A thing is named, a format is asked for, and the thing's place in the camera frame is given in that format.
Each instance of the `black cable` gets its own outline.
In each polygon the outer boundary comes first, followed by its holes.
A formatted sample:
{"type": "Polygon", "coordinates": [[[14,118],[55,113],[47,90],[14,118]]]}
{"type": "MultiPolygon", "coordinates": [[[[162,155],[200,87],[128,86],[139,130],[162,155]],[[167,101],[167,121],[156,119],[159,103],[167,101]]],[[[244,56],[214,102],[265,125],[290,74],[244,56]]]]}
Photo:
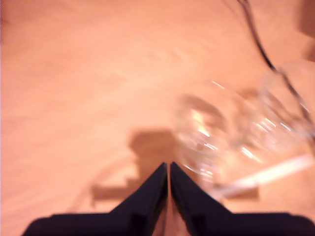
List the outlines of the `black cable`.
{"type": "Polygon", "coordinates": [[[255,25],[253,23],[253,18],[252,18],[252,10],[251,10],[251,6],[250,3],[247,0],[237,0],[243,7],[244,9],[244,13],[246,16],[246,20],[247,23],[249,24],[250,30],[252,32],[252,36],[255,40],[255,43],[257,45],[257,47],[259,48],[261,55],[263,56],[265,62],[268,64],[268,66],[273,70],[273,71],[277,71],[276,68],[274,67],[274,65],[271,63],[271,61],[269,60],[269,58],[267,57],[267,54],[265,52],[265,50],[263,49],[260,39],[258,37],[255,25]]]}
{"type": "MultiPolygon", "coordinates": [[[[272,69],[275,73],[279,73],[285,83],[286,83],[286,86],[288,87],[288,89],[290,90],[291,94],[295,97],[297,103],[299,104],[299,107],[300,107],[300,110],[303,114],[303,117],[307,120],[307,122],[311,125],[314,126],[314,123],[310,117],[310,113],[309,111],[305,108],[305,106],[303,105],[303,99],[302,97],[299,95],[299,93],[295,90],[295,88],[292,86],[290,80],[288,79],[288,77],[286,76],[286,74],[283,72],[283,71],[279,71],[275,68],[275,66],[271,63],[271,61],[269,60],[269,58],[267,57],[267,54],[265,52],[265,50],[263,49],[262,45],[261,45],[261,42],[260,42],[260,39],[258,37],[258,34],[257,34],[257,30],[255,28],[255,25],[254,25],[254,20],[253,20],[253,17],[252,17],[252,10],[251,10],[251,6],[250,6],[250,3],[248,0],[237,0],[243,7],[244,9],[244,13],[245,13],[245,17],[246,17],[246,20],[248,22],[248,25],[250,27],[250,30],[251,30],[251,33],[252,33],[252,36],[254,38],[254,41],[257,45],[257,47],[259,48],[260,50],[260,53],[262,55],[262,57],[264,58],[265,62],[267,63],[267,65],[270,67],[270,69],[272,69]]],[[[312,134],[312,140],[313,140],[313,145],[315,144],[315,135],[312,134]]]]}

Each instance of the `glass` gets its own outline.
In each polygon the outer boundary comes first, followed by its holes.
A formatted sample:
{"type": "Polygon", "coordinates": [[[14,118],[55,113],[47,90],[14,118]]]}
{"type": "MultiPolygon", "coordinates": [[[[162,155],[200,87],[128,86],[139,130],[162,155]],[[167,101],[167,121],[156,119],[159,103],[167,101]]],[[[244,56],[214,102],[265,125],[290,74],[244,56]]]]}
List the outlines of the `glass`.
{"type": "Polygon", "coordinates": [[[242,129],[248,127],[245,119],[237,118],[241,101],[237,93],[214,81],[189,85],[180,98],[175,120],[178,157],[210,183],[218,172],[218,158],[238,146],[242,129]]]}
{"type": "MultiPolygon", "coordinates": [[[[294,168],[286,163],[295,163],[292,159],[310,151],[307,141],[315,135],[314,124],[305,119],[301,107],[314,120],[315,63],[287,63],[280,66],[278,71],[287,76],[302,99],[297,101],[283,75],[273,71],[264,74],[260,90],[242,94],[244,104],[240,112],[243,116],[251,116],[251,121],[240,145],[226,153],[219,163],[221,184],[275,166],[279,166],[279,171],[284,171],[281,163],[283,168],[291,168],[294,172],[294,168]]],[[[304,165],[302,162],[308,160],[302,158],[300,164],[304,165]]]]}
{"type": "MultiPolygon", "coordinates": [[[[260,89],[240,94],[213,81],[186,88],[175,120],[178,157],[201,176],[199,184],[211,189],[213,183],[218,187],[257,173],[268,178],[271,167],[282,171],[289,165],[285,160],[305,154],[306,140],[315,136],[315,128],[303,117],[301,106],[314,120],[315,65],[301,61],[278,70],[303,99],[297,101],[283,76],[273,71],[265,73],[260,89]]],[[[255,180],[249,181],[253,187],[255,180]]]]}

